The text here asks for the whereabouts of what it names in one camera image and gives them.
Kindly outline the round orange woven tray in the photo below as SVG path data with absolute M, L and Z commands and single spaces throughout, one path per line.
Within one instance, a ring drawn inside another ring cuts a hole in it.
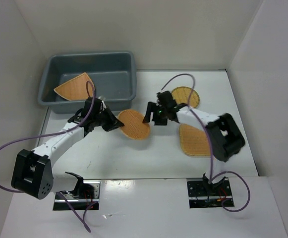
M 120 112 L 117 118 L 124 124 L 120 130 L 126 137 L 143 140 L 149 136 L 150 126 L 148 123 L 143 123 L 144 116 L 141 113 L 128 109 Z

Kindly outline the triangular orange woven tray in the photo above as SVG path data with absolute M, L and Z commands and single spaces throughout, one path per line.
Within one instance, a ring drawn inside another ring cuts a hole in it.
M 68 101 L 81 101 L 92 97 L 95 93 L 95 86 L 87 73 L 61 84 L 54 89 L 54 92 Z

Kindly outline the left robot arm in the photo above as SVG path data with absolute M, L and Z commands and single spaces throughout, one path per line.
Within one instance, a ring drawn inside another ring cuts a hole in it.
M 109 132 L 124 124 L 102 100 L 89 97 L 61 131 L 44 144 L 32 150 L 23 149 L 17 154 L 11 186 L 39 200 L 50 192 L 60 191 L 66 191 L 73 198 L 81 197 L 90 189 L 84 178 L 73 172 L 55 174 L 52 168 L 67 150 L 98 126 Z

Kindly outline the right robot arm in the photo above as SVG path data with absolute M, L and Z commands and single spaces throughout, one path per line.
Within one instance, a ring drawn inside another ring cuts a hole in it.
M 245 146 L 245 139 L 231 114 L 221 116 L 197 109 L 200 99 L 188 87 L 159 92 L 156 102 L 148 102 L 143 123 L 164 126 L 168 121 L 179 124 L 181 148 L 190 156 L 210 156 L 203 190 L 208 195 L 220 189 L 220 181 L 227 173 L 225 164 Z

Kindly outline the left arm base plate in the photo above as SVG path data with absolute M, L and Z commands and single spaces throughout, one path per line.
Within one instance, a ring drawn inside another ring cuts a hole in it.
M 70 210 L 64 197 L 75 210 L 85 210 L 91 204 L 90 210 L 99 210 L 100 189 L 100 180 L 85 180 L 84 189 L 78 195 L 73 195 L 70 191 L 61 191 L 61 195 L 55 195 L 53 211 Z

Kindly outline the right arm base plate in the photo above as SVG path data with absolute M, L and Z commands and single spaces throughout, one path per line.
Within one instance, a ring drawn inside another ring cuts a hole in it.
M 188 179 L 186 183 L 190 209 L 222 207 L 223 201 L 226 207 L 234 207 L 230 182 L 227 178 L 223 184 L 219 185 L 218 188 L 215 188 L 209 194 L 201 178 Z

